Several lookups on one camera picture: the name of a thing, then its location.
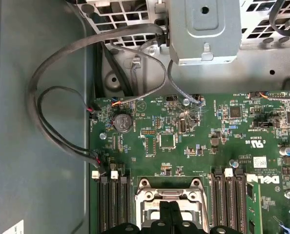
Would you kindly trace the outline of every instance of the ventilation holes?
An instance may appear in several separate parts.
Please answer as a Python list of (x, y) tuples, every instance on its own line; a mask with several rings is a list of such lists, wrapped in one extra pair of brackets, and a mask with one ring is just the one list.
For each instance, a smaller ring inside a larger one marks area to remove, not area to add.
[(257, 38), (259, 34), (250, 34), (247, 39)]
[(265, 2), (260, 4), (260, 6), (258, 7), (258, 9), (256, 11), (268, 11), (269, 9), (271, 9), (271, 7), (273, 7), (274, 2)]
[(253, 33), (262, 33), (267, 27), (257, 27), (253, 30)]
[(112, 19), (115, 21), (115, 22), (118, 22), (118, 21), (125, 21), (125, 18), (124, 18), (124, 15), (114, 15), (114, 16), (111, 16)]
[(147, 11), (146, 0), (122, 1), (125, 12)]
[(263, 33), (260, 35), (259, 38), (269, 38), (272, 35), (272, 33)]
[(257, 5), (258, 5), (258, 4), (251, 4), (251, 5), (248, 7), (247, 11), (254, 11), (254, 9), (256, 8)]
[(117, 28), (126, 27), (127, 23), (116, 23)]
[(120, 4), (117, 1), (111, 2), (109, 6), (97, 7), (97, 9), (101, 15), (122, 12)]
[(100, 31), (107, 31), (107, 30), (112, 30), (114, 29), (114, 25), (113, 24), (100, 24), (100, 25), (96, 25), (98, 30)]

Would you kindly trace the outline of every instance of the black cable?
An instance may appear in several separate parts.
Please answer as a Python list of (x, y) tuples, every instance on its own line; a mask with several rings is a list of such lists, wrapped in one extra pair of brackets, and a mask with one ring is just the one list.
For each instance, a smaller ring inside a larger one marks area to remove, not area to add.
[(124, 96), (126, 96), (126, 97), (133, 96), (134, 94), (133, 94), (131, 85), (130, 85), (129, 80), (126, 77), (126, 74), (124, 73), (122, 67), (117, 63), (114, 56), (107, 49), (107, 47), (105, 46), (105, 44), (103, 42), (102, 42), (102, 47), (103, 47), (103, 51), (105, 54), (105, 58), (107, 59), (107, 62), (109, 63), (113, 73), (116, 75), (116, 77), (120, 83), (121, 89), (124, 93)]
[(75, 150), (78, 150), (78, 151), (83, 151), (83, 152), (91, 152), (91, 150), (89, 149), (86, 149), (86, 148), (82, 148), (80, 146), (77, 146), (73, 143), (71, 143), (70, 141), (68, 141), (66, 138), (64, 138), (48, 121), (47, 119), (44, 117), (44, 114), (42, 112), (42, 102), (44, 100), (44, 97), (45, 95), (47, 95), (49, 92), (53, 91), (53, 90), (57, 90), (57, 89), (61, 89), (61, 90), (64, 90), (64, 91), (68, 91), (68, 92), (71, 92), (71, 93), (74, 93), (76, 94), (77, 96), (79, 96), (79, 98), (82, 100), (82, 103), (85, 107), (85, 109), (88, 109), (82, 95), (75, 89), (71, 89), (71, 88), (68, 88), (68, 87), (64, 87), (64, 86), (52, 86), (46, 90), (44, 90), (39, 98), (38, 98), (38, 113), (39, 113), (39, 117), (40, 119), (42, 120), (42, 122), (44, 123), (44, 125), (54, 134), (56, 135), (57, 138), (60, 138), (62, 140), (62, 143), (65, 143), (67, 144), (68, 146), (70, 146), (71, 148), (75, 149)]
[(62, 57), (65, 57), (79, 49), (82, 49), (88, 45), (94, 44), (96, 42), (104, 41), (107, 39), (112, 38), (118, 38), (123, 36), (129, 36), (133, 34), (143, 34), (143, 33), (149, 33), (149, 34), (158, 34), (163, 35), (164, 32), (162, 28), (160, 28), (158, 25), (152, 24), (152, 23), (146, 23), (146, 24), (136, 24), (136, 25), (130, 25), (127, 27), (114, 29), (105, 33), (100, 33), (98, 35), (93, 35), (87, 38), (80, 39), (70, 45), (67, 45), (63, 47), (62, 49), (55, 52), (53, 55), (51, 55), (49, 58), (47, 58), (34, 72), (33, 76), (31, 77), (28, 89), (27, 89), (27, 109), (30, 114), (30, 117), (35, 124), (35, 126), (40, 130), (40, 132), (44, 135), (46, 139), (54, 143), (57, 147), (59, 147), (61, 150), (65, 151), (71, 156), (74, 156), (76, 158), (82, 159), (86, 162), (91, 163), (96, 168), (99, 168), (99, 170), (104, 170), (101, 168), (101, 165), (97, 163), (96, 160), (90, 158), (88, 155), (80, 153), (71, 147), (69, 147), (66, 144), (62, 144), (62, 142), (57, 139), (55, 136), (53, 136), (49, 130), (45, 127), (44, 123), (39, 117), (38, 114), (38, 108), (36, 104), (36, 91), (38, 87), (39, 80), (41, 79), (42, 74), (46, 71), (46, 69), (55, 63), (57, 60), (61, 59)]
[(270, 25), (272, 26), (272, 28), (276, 32), (278, 32), (279, 34), (281, 34), (285, 37), (290, 37), (290, 29), (289, 30), (282, 30), (282, 29), (279, 29), (275, 24), (277, 15), (278, 15), (279, 11), (281, 10), (282, 6), (284, 5), (285, 1), (286, 0), (277, 0), (275, 2), (275, 4), (273, 5), (273, 7), (270, 11), (269, 21), (270, 21)]

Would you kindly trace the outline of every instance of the silver metal component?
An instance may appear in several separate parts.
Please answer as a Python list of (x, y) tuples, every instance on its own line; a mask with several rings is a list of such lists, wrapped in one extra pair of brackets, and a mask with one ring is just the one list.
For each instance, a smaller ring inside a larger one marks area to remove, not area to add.
[(134, 57), (132, 59), (132, 63), (136, 64), (136, 68), (141, 68), (141, 58), (140, 57)]
[(285, 43), (286, 41), (289, 41), (290, 40), (290, 37), (283, 37), (283, 38), (280, 38), (278, 40), (279, 43)]
[(267, 39), (264, 39), (262, 42), (264, 43), (264, 44), (269, 44), (269, 43), (271, 43), (271, 42), (273, 42), (274, 41), (274, 38), (267, 38)]
[(290, 190), (285, 191), (284, 197), (286, 197), (287, 199), (290, 199)]
[(156, 48), (154, 46), (151, 46), (149, 48), (149, 51), (148, 51), (149, 55), (150, 56), (154, 56), (155, 55), (155, 52), (156, 52)]
[(127, 114), (119, 114), (113, 120), (114, 128), (120, 133), (127, 133), (132, 129), (132, 117)]
[(132, 227), (127, 227), (125, 230), (130, 232), (130, 231), (133, 231), (134, 229)]
[(217, 228), (217, 233), (219, 233), (219, 234), (225, 234), (227, 232), (223, 228)]
[(100, 139), (101, 139), (101, 140), (105, 140), (106, 138), (107, 138), (106, 133), (101, 133), (101, 134), (100, 134)]
[(188, 106), (189, 105), (189, 100), (187, 98), (183, 99), (183, 105)]
[(290, 156), (290, 147), (281, 147), (279, 153), (282, 156)]
[(236, 58), (241, 43), (239, 0), (169, 0), (170, 57), (179, 65)]
[(229, 161), (229, 165), (230, 165), (231, 167), (233, 167), (233, 168), (238, 168), (238, 167), (239, 167), (239, 163), (238, 163), (238, 161), (235, 161), (235, 160), (233, 160), (233, 159), (231, 159), (231, 160)]
[(183, 222), (182, 225), (183, 225), (184, 227), (189, 227), (189, 226), (190, 226), (190, 223), (189, 223), (189, 222)]
[(177, 201), (183, 220), (194, 222), (198, 228), (208, 230), (206, 222), (206, 194), (199, 179), (193, 179), (187, 189), (152, 188), (147, 179), (142, 179), (135, 195), (136, 225), (150, 227), (159, 216), (160, 201)]

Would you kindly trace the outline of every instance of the mounting screw hole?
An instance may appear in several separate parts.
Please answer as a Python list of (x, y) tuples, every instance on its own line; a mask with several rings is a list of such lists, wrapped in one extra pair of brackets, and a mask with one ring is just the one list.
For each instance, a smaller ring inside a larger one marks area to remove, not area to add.
[(206, 7), (206, 6), (204, 6), (204, 7), (202, 7), (202, 10), (201, 11), (202, 11), (203, 14), (208, 14), (209, 8)]

